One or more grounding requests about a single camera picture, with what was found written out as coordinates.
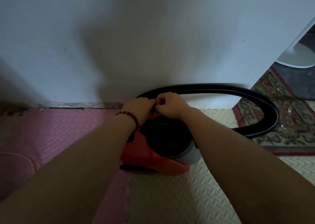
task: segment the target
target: patterned rug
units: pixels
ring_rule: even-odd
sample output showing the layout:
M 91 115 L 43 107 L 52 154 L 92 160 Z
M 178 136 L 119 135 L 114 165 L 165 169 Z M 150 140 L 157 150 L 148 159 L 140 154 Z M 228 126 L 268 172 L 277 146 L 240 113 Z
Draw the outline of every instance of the patterned rug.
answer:
M 272 66 L 252 90 L 271 99 L 280 111 L 278 126 L 253 141 L 278 156 L 315 155 L 315 112 L 294 95 Z M 262 111 L 246 99 L 241 99 L 233 111 L 240 127 L 263 117 Z

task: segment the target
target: black lid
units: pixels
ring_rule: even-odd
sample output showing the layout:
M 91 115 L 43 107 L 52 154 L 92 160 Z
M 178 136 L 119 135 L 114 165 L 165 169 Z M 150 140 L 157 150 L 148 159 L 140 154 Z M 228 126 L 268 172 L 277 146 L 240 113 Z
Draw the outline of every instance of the black lid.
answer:
M 165 157 L 179 155 L 193 140 L 184 122 L 163 115 L 147 120 L 141 127 L 140 133 L 147 138 L 154 152 Z

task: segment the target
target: red beaded bracelet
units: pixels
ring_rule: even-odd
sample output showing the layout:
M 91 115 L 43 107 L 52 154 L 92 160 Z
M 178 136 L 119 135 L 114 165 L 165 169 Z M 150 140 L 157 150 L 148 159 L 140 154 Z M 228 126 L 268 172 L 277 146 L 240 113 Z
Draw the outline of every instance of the red beaded bracelet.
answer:
M 137 117 L 134 114 L 130 113 L 129 111 L 119 111 L 116 115 L 119 115 L 119 114 L 129 115 L 136 122 L 135 131 L 139 128 L 139 121 L 138 121 Z

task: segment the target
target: red base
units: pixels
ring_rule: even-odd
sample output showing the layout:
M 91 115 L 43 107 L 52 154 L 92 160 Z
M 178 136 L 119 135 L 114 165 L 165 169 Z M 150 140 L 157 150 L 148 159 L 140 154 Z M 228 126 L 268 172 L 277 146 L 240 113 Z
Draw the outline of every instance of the red base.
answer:
M 190 170 L 188 165 L 155 153 L 149 147 L 145 136 L 138 131 L 135 133 L 134 141 L 125 145 L 120 160 L 127 165 L 150 168 L 171 176 L 181 175 Z

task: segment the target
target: left hand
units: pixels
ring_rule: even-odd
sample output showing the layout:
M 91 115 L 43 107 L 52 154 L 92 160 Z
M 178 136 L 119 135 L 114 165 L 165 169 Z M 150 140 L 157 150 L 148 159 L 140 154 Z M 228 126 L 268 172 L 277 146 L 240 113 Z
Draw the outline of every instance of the left hand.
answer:
M 149 112 L 154 104 L 155 99 L 149 100 L 148 98 L 140 97 L 125 102 L 121 110 L 133 113 L 141 126 L 148 119 Z

